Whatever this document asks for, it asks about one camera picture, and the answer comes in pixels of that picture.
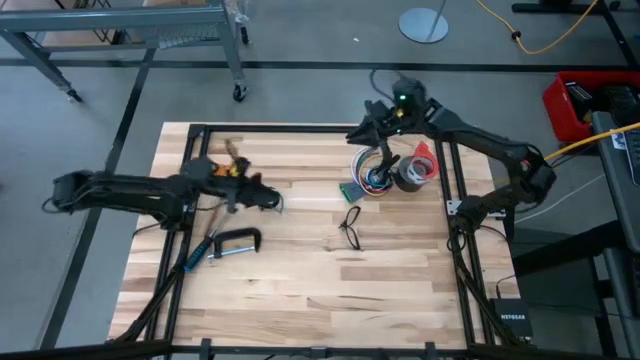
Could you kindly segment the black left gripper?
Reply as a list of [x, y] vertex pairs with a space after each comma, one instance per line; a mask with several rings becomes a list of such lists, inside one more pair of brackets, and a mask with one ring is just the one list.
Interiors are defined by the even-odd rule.
[[281, 194], [276, 189], [267, 186], [260, 185], [255, 188], [259, 183], [259, 174], [254, 174], [251, 177], [221, 176], [217, 178], [217, 187], [224, 194], [227, 210], [236, 210], [238, 204], [244, 205], [246, 208], [257, 206], [261, 210], [276, 209], [279, 206]]

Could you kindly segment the green edged grey pad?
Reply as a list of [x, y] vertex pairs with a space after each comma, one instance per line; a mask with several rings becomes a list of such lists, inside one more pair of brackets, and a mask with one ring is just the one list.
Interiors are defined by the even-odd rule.
[[362, 187], [355, 181], [340, 183], [339, 190], [345, 200], [350, 204], [358, 202], [367, 195]]

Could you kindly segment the grey desk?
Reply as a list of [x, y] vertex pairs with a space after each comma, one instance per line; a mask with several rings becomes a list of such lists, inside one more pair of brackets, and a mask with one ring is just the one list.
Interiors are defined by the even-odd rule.
[[640, 360], [640, 315], [634, 312], [639, 302], [634, 283], [635, 270], [632, 259], [640, 260], [640, 186], [634, 183], [627, 153], [615, 146], [614, 137], [607, 132], [613, 130], [615, 122], [606, 112], [596, 112], [593, 130], [603, 135], [597, 141], [605, 178], [616, 212], [616, 222], [621, 228], [623, 240], [604, 251], [604, 259], [613, 286], [613, 294], [621, 325], [632, 359]]

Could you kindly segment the black aluminium rig frame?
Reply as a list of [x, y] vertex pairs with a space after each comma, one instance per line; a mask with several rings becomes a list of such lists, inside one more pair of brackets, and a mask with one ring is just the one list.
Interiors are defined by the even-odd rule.
[[[208, 149], [211, 135], [219, 133], [284, 133], [284, 134], [343, 134], [355, 129], [355, 126], [348, 124], [325, 124], [326, 126], [314, 124], [197, 124], [189, 125], [185, 150], [181, 165], [185, 165], [191, 160], [194, 145], [197, 139], [201, 139], [199, 156], [204, 157]], [[461, 304], [460, 310], [463, 317], [463, 329], [465, 332], [466, 348], [461, 349], [438, 349], [433, 342], [424, 342], [420, 347], [413, 348], [391, 348], [391, 347], [331, 347], [331, 346], [302, 346], [302, 347], [259, 347], [259, 346], [221, 346], [215, 345], [210, 338], [203, 338], [199, 345], [180, 345], [173, 343], [175, 322], [178, 319], [178, 305], [182, 296], [185, 272], [179, 267], [179, 263], [186, 258], [186, 246], [190, 244], [194, 222], [196, 217], [196, 200], [187, 203], [183, 210], [184, 222], [186, 226], [183, 230], [167, 230], [160, 258], [159, 272], [156, 279], [156, 290], [145, 305], [138, 318], [130, 325], [125, 333], [117, 339], [108, 339], [102, 344], [83, 345], [76, 347], [54, 348], [57, 338], [53, 339], [53, 345], [47, 343], [49, 335], [54, 337], [59, 335], [66, 317], [68, 305], [74, 295], [73, 289], [66, 289], [67, 282], [79, 279], [84, 267], [84, 261], [90, 247], [90, 243], [95, 235], [95, 230], [99, 222], [103, 208], [95, 208], [87, 213], [83, 230], [80, 234], [76, 249], [69, 265], [69, 269], [64, 279], [64, 284], [55, 302], [52, 314], [46, 324], [45, 333], [42, 338], [41, 348], [31, 351], [0, 353], [0, 360], [145, 360], [156, 357], [163, 357], [170, 360], [171, 356], [177, 354], [198, 354], [199, 360], [215, 360], [217, 355], [225, 356], [258, 356], [269, 355], [264, 360], [272, 360], [275, 356], [300, 356], [312, 360], [325, 360], [334, 357], [367, 357], [372, 360], [389, 360], [390, 357], [416, 357], [421, 360], [632, 360], [629, 358], [612, 357], [606, 355], [592, 355], [575, 352], [556, 351], [538, 349], [527, 345], [491, 345], [475, 343], [472, 339], [473, 333], [471, 310], [467, 295], [463, 296], [466, 303]], [[183, 242], [181, 243], [180, 254], [169, 270], [170, 255], [176, 233], [183, 232]], [[166, 294], [171, 292], [169, 308], [167, 313], [167, 323], [165, 325], [166, 334], [163, 338], [155, 339], [157, 320], [160, 314], [160, 305], [165, 300]]]

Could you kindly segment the black box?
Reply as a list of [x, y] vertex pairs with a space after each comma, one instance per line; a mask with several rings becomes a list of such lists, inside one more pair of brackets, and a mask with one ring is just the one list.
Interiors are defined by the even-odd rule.
[[421, 188], [422, 188], [422, 187], [423, 187], [427, 182], [426, 182], [425, 184], [411, 184], [411, 183], [409, 183], [409, 182], [405, 181], [405, 180], [401, 177], [401, 175], [399, 174], [399, 172], [398, 172], [398, 168], [399, 168], [399, 165], [400, 165], [400, 163], [401, 163], [401, 160], [400, 160], [400, 162], [399, 162], [399, 164], [398, 164], [397, 169], [393, 172], [393, 179], [394, 179], [394, 182], [395, 182], [396, 186], [397, 186], [400, 190], [402, 190], [402, 191], [404, 191], [404, 192], [409, 192], [409, 193], [417, 192], [417, 191], [418, 191], [418, 190], [420, 190], [420, 189], [421, 189]]

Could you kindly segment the red tape roll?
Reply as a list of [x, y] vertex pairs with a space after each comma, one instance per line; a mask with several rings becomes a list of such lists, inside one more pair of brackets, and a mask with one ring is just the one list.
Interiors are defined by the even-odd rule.
[[425, 184], [439, 171], [439, 164], [425, 142], [419, 142], [408, 165], [408, 174], [416, 184]]

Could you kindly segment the red plastic bin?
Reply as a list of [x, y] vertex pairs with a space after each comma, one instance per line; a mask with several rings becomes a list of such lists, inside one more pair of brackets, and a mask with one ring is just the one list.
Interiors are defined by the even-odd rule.
[[566, 84], [575, 82], [593, 94], [605, 85], [625, 84], [640, 89], [640, 71], [561, 71], [543, 92], [546, 108], [558, 141], [575, 143], [593, 135], [590, 124], [578, 116], [570, 100]]

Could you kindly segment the round grey stand base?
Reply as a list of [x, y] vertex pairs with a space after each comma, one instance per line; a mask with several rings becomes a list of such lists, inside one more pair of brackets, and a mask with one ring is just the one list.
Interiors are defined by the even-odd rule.
[[398, 27], [403, 36], [420, 44], [443, 40], [449, 33], [449, 23], [443, 15], [447, 0], [440, 0], [436, 9], [414, 7], [402, 13]]

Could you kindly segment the wood and blue handled tool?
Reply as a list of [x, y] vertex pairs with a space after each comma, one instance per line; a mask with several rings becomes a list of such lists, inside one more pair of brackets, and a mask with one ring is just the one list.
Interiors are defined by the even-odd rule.
[[220, 214], [221, 207], [222, 207], [221, 204], [216, 206], [206, 226], [205, 236], [203, 240], [196, 246], [196, 248], [193, 250], [193, 252], [189, 255], [188, 259], [186, 260], [183, 267], [185, 272], [191, 272], [197, 266], [197, 264], [200, 262], [200, 260], [204, 256], [207, 249], [213, 243], [213, 238], [215, 237], [218, 231], [220, 220], [222, 218], [222, 215]]

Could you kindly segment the orange handled screwdriver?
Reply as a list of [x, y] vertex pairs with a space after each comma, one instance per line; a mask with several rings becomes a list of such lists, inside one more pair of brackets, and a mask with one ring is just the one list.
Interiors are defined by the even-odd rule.
[[229, 164], [217, 164], [213, 170], [214, 176], [226, 176], [233, 178], [244, 178], [251, 165], [251, 162], [239, 154], [239, 150], [236, 145], [230, 140], [224, 141], [225, 150], [230, 157], [231, 162]]

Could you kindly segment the black Netgear router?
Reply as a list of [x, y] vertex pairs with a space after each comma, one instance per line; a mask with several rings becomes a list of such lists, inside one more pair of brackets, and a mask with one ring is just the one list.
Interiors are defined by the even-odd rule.
[[533, 336], [529, 308], [522, 299], [494, 298], [490, 302], [500, 319], [515, 336], [520, 338]]

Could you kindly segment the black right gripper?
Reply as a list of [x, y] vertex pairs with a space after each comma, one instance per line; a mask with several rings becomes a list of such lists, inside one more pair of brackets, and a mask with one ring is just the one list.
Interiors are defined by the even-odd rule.
[[394, 108], [387, 107], [380, 100], [375, 102], [366, 100], [364, 106], [363, 121], [346, 135], [350, 144], [379, 147], [387, 143], [388, 137], [400, 133]]

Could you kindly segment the white printed tape roll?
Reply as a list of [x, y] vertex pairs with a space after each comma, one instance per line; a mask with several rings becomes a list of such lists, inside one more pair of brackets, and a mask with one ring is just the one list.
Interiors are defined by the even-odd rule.
[[398, 168], [401, 177], [411, 184], [426, 183], [429, 171], [429, 161], [422, 157], [405, 157]]

